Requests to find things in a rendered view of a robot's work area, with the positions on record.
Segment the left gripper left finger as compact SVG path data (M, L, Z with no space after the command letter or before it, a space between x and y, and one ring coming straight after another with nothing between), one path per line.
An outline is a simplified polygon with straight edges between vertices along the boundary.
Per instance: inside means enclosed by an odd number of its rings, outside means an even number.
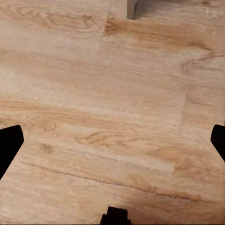
M20 125L0 130L0 180L24 142Z

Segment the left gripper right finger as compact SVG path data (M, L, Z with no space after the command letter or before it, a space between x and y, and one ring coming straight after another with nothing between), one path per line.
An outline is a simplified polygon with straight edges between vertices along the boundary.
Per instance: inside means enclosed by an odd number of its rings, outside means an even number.
M211 143L217 149L222 159L225 161L225 127L214 125L211 135Z

